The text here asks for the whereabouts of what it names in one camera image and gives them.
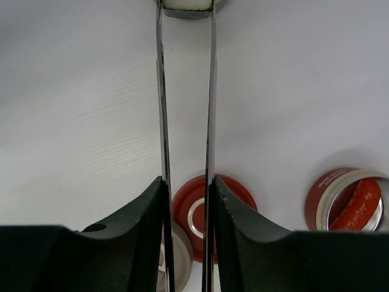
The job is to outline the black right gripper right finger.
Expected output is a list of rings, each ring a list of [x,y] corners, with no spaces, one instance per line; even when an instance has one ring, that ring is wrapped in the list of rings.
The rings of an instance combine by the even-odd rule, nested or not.
[[[290,231],[215,179],[222,291],[387,291],[388,234]]]

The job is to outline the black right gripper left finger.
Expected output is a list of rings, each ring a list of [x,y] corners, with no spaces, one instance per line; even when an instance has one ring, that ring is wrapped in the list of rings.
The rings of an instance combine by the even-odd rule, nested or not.
[[[2,291],[155,291],[163,182],[156,178],[113,214],[72,231],[1,227]]]

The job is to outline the steel tongs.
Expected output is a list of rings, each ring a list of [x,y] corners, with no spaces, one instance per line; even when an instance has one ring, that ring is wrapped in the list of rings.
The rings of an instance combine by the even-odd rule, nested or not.
[[[162,179],[172,200],[171,180],[204,164],[204,233],[201,290],[215,288],[214,214],[216,123],[216,6],[208,18],[167,17],[156,1],[156,73]]]

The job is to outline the taupe round lid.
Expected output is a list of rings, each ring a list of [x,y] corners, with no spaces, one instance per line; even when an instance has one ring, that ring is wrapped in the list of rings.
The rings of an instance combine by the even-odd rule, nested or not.
[[[173,228],[174,282],[176,291],[183,291],[190,278],[194,256],[193,248],[185,231],[175,222]],[[160,245],[160,257],[156,291],[165,291],[165,246],[164,238]]]

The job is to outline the red steel lunch box bowl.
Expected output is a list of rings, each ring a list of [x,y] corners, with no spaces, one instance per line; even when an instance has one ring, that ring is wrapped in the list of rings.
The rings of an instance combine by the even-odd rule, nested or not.
[[[380,201],[374,214],[361,229],[363,231],[388,230],[388,175],[377,170],[339,167],[320,176],[310,187],[304,204],[305,222],[312,231],[328,231],[330,225],[347,206],[358,183],[374,179],[381,190]]]

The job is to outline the red sausage toy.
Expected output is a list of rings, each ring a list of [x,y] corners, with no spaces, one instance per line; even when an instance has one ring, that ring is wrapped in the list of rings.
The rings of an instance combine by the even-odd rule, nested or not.
[[[360,180],[350,201],[329,229],[331,231],[362,230],[375,213],[380,198],[381,190],[375,179]]]

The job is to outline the green sushi roll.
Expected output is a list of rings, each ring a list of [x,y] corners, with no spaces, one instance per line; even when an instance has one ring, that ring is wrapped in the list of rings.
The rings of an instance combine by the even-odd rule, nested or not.
[[[208,18],[216,6],[212,0],[161,0],[160,3],[167,17],[177,19]]]

